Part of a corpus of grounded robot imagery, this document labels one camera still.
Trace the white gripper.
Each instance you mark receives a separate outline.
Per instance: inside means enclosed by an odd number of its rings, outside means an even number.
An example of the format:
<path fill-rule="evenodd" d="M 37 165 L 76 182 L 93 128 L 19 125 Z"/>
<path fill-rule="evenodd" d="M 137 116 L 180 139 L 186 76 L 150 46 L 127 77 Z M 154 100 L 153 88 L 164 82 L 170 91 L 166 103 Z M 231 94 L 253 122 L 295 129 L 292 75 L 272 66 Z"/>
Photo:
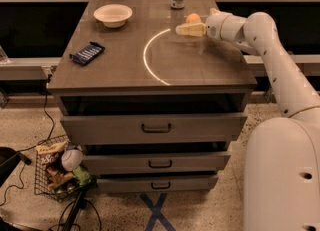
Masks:
<path fill-rule="evenodd" d="M 178 25 L 175 31 L 183 36 L 202 37 L 206 34 L 212 39 L 228 41 L 225 22 L 231 16 L 231 13 L 210 8 L 210 14 L 206 19 L 205 25 L 202 22 L 185 23 Z"/>

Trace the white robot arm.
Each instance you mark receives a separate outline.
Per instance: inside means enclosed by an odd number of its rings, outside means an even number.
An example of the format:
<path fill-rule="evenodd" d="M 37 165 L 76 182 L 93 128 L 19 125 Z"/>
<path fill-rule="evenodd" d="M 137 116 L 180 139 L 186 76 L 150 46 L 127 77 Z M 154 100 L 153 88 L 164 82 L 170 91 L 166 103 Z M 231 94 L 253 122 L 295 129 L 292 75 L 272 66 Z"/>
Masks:
<path fill-rule="evenodd" d="M 204 35 L 262 58 L 281 116 L 259 124 L 244 162 L 244 231 L 319 231 L 320 95 L 283 48 L 273 18 L 211 9 L 180 35 Z"/>

